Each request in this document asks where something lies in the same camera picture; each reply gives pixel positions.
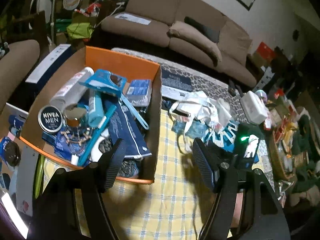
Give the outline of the green bag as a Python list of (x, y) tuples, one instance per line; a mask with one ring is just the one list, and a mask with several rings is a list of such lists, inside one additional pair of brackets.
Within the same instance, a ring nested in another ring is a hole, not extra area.
[(88, 22), (72, 23), (67, 27), (67, 34), (71, 40), (90, 39), (94, 28)]

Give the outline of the black remote control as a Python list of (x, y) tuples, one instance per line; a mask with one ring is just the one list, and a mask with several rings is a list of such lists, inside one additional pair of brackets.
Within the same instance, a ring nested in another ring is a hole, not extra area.
[(231, 96), (236, 96), (236, 87), (232, 80), (229, 80), (228, 92)]

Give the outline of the yellow checkered cloth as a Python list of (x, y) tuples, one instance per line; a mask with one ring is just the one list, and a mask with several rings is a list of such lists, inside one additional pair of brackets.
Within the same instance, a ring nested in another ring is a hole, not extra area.
[(155, 181), (115, 181), (102, 195), (120, 239), (198, 239), (214, 202), (193, 156), (184, 152), (167, 111), (161, 111)]

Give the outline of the navy blue package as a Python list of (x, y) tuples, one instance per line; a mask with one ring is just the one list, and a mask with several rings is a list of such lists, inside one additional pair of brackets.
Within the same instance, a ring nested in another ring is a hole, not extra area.
[(129, 109), (119, 102), (116, 107), (116, 111), (101, 136), (110, 139), (112, 144), (115, 144), (118, 139), (123, 139), (126, 144), (124, 159), (140, 160), (151, 156), (152, 153), (148, 149)]

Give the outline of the brown sofa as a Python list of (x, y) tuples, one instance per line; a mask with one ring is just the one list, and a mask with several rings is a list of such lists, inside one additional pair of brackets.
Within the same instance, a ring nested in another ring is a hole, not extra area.
[[(120, 13), (151, 20), (151, 23), (142, 25), (116, 19), (115, 16)], [(174, 22), (184, 23), (185, 16), (220, 31), (217, 46), (222, 61), (215, 68), (209, 68), (169, 48), (167, 32)], [(247, 54), (252, 43), (248, 33), (202, 0), (127, 0), (123, 10), (103, 19), (92, 38), (92, 44), (101, 48), (120, 47), (149, 53), (211, 76), (233, 79), (247, 87), (254, 87), (257, 83), (246, 68)]]

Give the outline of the light blue tube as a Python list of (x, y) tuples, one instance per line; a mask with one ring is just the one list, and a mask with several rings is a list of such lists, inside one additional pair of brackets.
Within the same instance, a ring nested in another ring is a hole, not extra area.
[(99, 91), (93, 89), (89, 91), (88, 107), (88, 124), (92, 128), (97, 128), (104, 117), (103, 103)]

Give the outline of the black sofa cushion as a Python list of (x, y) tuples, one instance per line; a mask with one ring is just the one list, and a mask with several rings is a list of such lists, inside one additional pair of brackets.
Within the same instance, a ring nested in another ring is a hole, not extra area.
[(197, 29), (201, 34), (203, 34), (205, 37), (210, 39), (212, 42), (214, 43), (219, 42), (219, 36), (220, 36), (219, 30), (214, 30), (208, 26), (205, 26), (188, 16), (185, 16), (184, 22), (188, 25), (191, 25), (195, 29)]

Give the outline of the pastel round container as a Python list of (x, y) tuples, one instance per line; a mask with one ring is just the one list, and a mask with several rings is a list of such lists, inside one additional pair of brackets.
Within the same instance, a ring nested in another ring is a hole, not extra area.
[(267, 102), (267, 94), (262, 89), (255, 91), (255, 94), (258, 96), (258, 98), (263, 100), (263, 102)]

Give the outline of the tan sofa cushion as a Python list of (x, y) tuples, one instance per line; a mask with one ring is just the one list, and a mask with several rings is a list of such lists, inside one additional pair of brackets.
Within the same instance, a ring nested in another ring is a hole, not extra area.
[(209, 68), (215, 68), (222, 61), (222, 54), (216, 43), (205, 37), (197, 29), (176, 21), (167, 32), (169, 48), (187, 58)]

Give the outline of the navy white booklet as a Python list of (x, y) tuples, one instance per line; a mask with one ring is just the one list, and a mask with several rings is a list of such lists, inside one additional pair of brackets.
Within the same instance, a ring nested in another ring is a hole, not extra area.
[(161, 93), (165, 98), (181, 101), (188, 93), (193, 91), (191, 79), (182, 75), (174, 74), (162, 67)]

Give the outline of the blue snack packet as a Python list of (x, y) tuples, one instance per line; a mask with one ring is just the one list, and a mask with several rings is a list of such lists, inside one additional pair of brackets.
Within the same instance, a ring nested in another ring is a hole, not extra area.
[(98, 69), (86, 81), (79, 83), (87, 88), (120, 98), (127, 78), (116, 75), (108, 70)]

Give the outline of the wicker basket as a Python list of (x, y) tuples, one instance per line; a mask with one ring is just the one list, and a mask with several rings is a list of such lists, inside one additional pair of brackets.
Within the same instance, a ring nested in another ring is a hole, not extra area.
[(271, 135), (267, 140), (267, 146), (275, 179), (289, 181), (294, 178), (295, 170), (291, 172), (285, 171), (284, 158), (286, 158), (286, 155), (278, 148), (275, 130), (271, 132)]

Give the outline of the orange cardboard box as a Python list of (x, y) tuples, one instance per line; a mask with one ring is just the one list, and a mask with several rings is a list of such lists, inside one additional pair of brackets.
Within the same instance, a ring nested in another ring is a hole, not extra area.
[(71, 170), (78, 169), (78, 166), (71, 164), (70, 161), (58, 157), (51, 146), (46, 146), (42, 139), (38, 113), (42, 107), (48, 105), (53, 95), (84, 67), (91, 67), (93, 70), (109, 70), (129, 81), (134, 79), (150, 79), (152, 81), (151, 102), (147, 114), (150, 129), (145, 136), (146, 144), (152, 155), (143, 159), (137, 179), (123, 178), (123, 181), (128, 183), (152, 184), (155, 180), (157, 165), (162, 102), (161, 67), (155, 62), (102, 48), (87, 46), (80, 49), (52, 75), (36, 97), (24, 123), (20, 140), (46, 158)]

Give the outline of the crumpled white plastic bag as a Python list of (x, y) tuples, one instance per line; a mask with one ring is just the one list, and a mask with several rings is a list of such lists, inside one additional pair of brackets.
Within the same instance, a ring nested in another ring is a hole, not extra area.
[(185, 123), (182, 132), (184, 148), (191, 152), (191, 137), (187, 135), (191, 131), (193, 122), (198, 121), (204, 125), (204, 134), (196, 133), (196, 136), (204, 139), (212, 135), (220, 135), (223, 129), (231, 121), (232, 116), (225, 107), (223, 99), (215, 100), (203, 91), (190, 92), (180, 101), (176, 101), (169, 108), (169, 115), (174, 121)]

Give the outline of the white spray can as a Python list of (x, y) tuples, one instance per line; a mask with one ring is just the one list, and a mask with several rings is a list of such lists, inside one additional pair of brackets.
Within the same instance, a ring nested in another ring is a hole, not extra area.
[(73, 75), (51, 98), (49, 104), (63, 112), (64, 109), (72, 104), (76, 104), (87, 90), (82, 83), (94, 74), (91, 67), (85, 67), (80, 72)]

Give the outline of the blue toothbrush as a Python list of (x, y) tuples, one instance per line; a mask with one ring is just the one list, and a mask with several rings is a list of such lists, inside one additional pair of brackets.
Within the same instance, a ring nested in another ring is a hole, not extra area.
[(79, 158), (78, 166), (81, 166), (81, 167), (84, 166), (86, 160), (89, 158), (89, 155), (91, 153), (91, 150), (92, 150), (93, 146), (95, 145), (95, 143), (99, 139), (101, 133), (105, 130), (105, 128), (106, 128), (107, 124), (109, 123), (112, 115), (116, 111), (116, 108), (117, 108), (116, 105), (112, 104), (109, 107), (109, 109), (107, 110), (106, 114), (104, 115), (104, 117), (102, 118), (101, 122), (99, 123), (97, 129), (93, 132), (92, 138), (89, 141), (89, 143), (87, 144), (83, 155)]

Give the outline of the round white clock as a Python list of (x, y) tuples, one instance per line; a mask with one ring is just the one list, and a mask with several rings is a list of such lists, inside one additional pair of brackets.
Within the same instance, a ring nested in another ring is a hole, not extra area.
[(81, 0), (62, 0), (62, 7), (65, 10), (74, 10), (81, 3)]

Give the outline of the Nivea Men tin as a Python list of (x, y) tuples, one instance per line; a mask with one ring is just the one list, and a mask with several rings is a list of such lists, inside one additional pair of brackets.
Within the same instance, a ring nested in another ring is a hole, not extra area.
[(62, 128), (63, 116), (55, 106), (42, 107), (37, 118), (40, 127), (49, 134), (57, 133)]

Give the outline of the white paper on sofa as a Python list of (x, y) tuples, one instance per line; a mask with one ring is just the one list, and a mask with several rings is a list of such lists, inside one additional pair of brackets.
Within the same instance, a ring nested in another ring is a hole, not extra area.
[(127, 14), (127, 13), (120, 13), (117, 14), (115, 16), (116, 19), (122, 19), (122, 20), (126, 20), (126, 21), (130, 21), (130, 22), (134, 22), (134, 23), (138, 23), (138, 24), (142, 24), (142, 25), (149, 25), (151, 23), (151, 20), (147, 20), (138, 16), (134, 16), (131, 14)]

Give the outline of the white tissue box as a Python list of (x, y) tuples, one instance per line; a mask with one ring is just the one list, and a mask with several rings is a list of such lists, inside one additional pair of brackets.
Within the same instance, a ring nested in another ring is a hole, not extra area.
[(255, 125), (263, 123), (267, 117), (267, 110), (261, 99), (252, 91), (247, 92), (240, 99), (247, 120)]

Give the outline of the grey giraffe pattern tablecloth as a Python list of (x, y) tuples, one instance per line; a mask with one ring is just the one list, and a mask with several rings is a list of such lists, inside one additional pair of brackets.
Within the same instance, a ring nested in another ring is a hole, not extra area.
[[(234, 117), (234, 119), (238, 120), (239, 122), (245, 122), (249, 124), (240, 103), (240, 94), (236, 92), (236, 96), (232, 97), (228, 92), (227, 84), (181, 64), (165, 60), (150, 54), (123, 48), (113, 48), (112, 51), (159, 63), (162, 70), (167, 70), (173, 74), (177, 74), (180, 76), (189, 77), (191, 79), (193, 91), (204, 91), (210, 98), (216, 100), (222, 98), (229, 104), (231, 115)], [(268, 181), (270, 182), (272, 187), (274, 187), (272, 165), (266, 142), (262, 142), (262, 146), (259, 146), (258, 157), (259, 162), (252, 167), (262, 169)]]

